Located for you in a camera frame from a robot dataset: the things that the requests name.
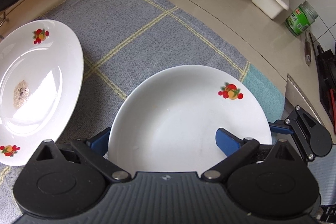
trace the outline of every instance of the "knife handle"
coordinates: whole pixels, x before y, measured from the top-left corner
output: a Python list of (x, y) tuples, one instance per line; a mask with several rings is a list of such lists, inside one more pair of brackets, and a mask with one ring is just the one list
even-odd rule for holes
[(304, 43), (304, 56), (305, 56), (306, 64), (309, 66), (311, 62), (311, 48), (310, 48), (310, 43), (308, 40), (306, 40)]

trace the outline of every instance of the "fruit decoration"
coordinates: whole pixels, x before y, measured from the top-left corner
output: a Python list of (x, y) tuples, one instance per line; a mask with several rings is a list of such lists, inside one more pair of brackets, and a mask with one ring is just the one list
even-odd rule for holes
[(33, 34), (34, 44), (40, 44), (49, 36), (49, 31), (46, 31), (45, 29), (37, 29)]
[(223, 96), (224, 99), (242, 99), (244, 96), (240, 93), (240, 89), (238, 89), (234, 84), (230, 84), (225, 82), (225, 86), (220, 87), (221, 91), (218, 92), (219, 96)]
[(19, 150), (21, 149), (21, 147), (16, 146), (16, 145), (7, 145), (7, 146), (0, 146), (0, 150), (1, 153), (4, 154), (7, 157), (13, 157), (14, 154), (16, 154)]

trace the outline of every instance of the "knife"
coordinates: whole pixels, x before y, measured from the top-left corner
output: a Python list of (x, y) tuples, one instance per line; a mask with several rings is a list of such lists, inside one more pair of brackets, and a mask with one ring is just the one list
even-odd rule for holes
[(310, 42), (307, 37), (307, 32), (304, 32), (305, 34), (305, 40), (304, 40), (304, 56), (306, 60), (306, 64), (309, 66), (311, 62), (311, 48), (310, 48)]

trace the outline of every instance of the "bottle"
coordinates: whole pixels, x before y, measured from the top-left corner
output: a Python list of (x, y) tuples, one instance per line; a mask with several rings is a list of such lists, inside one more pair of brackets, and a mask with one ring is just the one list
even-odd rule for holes
[(293, 13), (285, 20), (288, 30), (294, 35), (299, 36), (318, 18), (317, 12), (307, 0), (300, 4)]

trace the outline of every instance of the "white plate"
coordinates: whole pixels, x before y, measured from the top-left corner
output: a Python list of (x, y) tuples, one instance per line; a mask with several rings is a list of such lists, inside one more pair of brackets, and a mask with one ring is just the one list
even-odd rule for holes
[[(243, 98), (219, 95), (226, 83), (234, 84)], [(261, 106), (234, 77), (198, 65), (163, 70), (142, 82), (121, 106), (111, 128), (109, 160), (131, 175), (136, 171), (201, 175), (226, 158), (216, 145), (218, 128), (241, 139), (272, 144)]]
[(0, 162), (24, 165), (43, 140), (57, 140), (75, 108), (79, 40), (55, 20), (23, 25), (0, 43), (0, 76)]

